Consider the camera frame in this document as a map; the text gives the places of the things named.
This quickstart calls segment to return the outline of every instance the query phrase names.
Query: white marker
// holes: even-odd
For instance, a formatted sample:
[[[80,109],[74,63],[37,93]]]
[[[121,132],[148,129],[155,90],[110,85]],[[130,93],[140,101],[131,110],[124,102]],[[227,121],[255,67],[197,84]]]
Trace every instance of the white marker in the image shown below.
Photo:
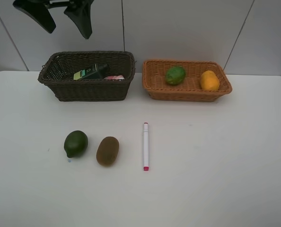
[[[144,123],[144,171],[149,170],[149,133],[148,123]]]

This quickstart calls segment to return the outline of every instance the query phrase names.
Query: white table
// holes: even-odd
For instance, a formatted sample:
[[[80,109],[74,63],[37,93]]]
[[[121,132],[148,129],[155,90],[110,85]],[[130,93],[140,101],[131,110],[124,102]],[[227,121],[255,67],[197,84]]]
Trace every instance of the white table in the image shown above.
[[[124,101],[64,103],[37,75],[0,72],[0,227],[281,227],[281,77],[232,75],[230,95],[190,103],[150,99],[136,74]],[[90,146],[69,163],[73,130]]]

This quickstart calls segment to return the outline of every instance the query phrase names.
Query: brown kiwi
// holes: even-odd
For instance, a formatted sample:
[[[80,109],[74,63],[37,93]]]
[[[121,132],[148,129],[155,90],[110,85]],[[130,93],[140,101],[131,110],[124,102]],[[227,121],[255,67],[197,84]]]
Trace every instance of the brown kiwi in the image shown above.
[[[111,166],[117,158],[119,148],[120,144],[116,138],[104,138],[97,149],[97,162],[102,166]]]

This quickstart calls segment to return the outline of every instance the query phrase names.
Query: dark green bottle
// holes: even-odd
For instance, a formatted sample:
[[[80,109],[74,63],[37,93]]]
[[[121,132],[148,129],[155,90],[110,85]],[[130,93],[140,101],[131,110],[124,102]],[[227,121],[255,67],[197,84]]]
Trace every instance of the dark green bottle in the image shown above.
[[[94,64],[89,68],[81,70],[73,75],[74,80],[80,79],[103,79],[106,77],[106,73],[109,71],[107,63]]]

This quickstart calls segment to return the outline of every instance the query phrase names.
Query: wicker basket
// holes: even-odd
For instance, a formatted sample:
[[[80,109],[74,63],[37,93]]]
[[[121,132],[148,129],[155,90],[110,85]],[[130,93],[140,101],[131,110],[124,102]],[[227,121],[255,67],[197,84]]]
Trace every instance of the wicker basket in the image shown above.
[[[123,75],[125,80],[73,80],[73,74],[94,63],[107,63],[108,76]],[[60,101],[119,101],[126,98],[135,73],[134,57],[129,52],[60,52],[43,66],[38,81],[48,86]]]
[[[176,86],[168,85],[165,81],[167,70],[173,66],[182,66],[186,71],[183,83]],[[218,91],[201,89],[200,77],[207,70],[215,72],[220,80]],[[232,86],[222,68],[211,61],[145,61],[142,85],[149,92],[151,98],[169,101],[213,102],[232,91]]]

